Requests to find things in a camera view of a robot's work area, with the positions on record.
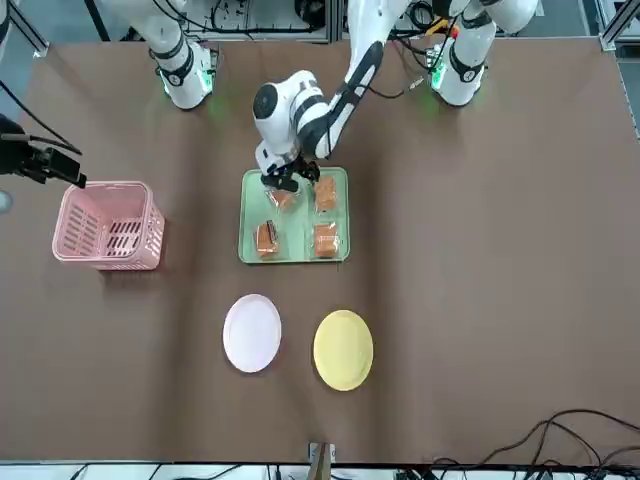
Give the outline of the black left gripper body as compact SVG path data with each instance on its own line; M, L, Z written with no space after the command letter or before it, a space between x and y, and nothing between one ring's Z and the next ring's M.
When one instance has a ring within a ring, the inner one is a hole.
M308 181L311 180L311 164L306 162L301 154L298 154L293 160L277 156L266 158L264 155L260 157L260 160L266 164L266 168L261 165L262 183L296 183L295 175Z

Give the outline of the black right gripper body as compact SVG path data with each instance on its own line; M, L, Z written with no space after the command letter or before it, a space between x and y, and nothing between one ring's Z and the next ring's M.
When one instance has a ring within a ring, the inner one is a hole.
M46 176L37 162L38 149L28 143L20 125L1 115L1 174L18 175L45 184Z

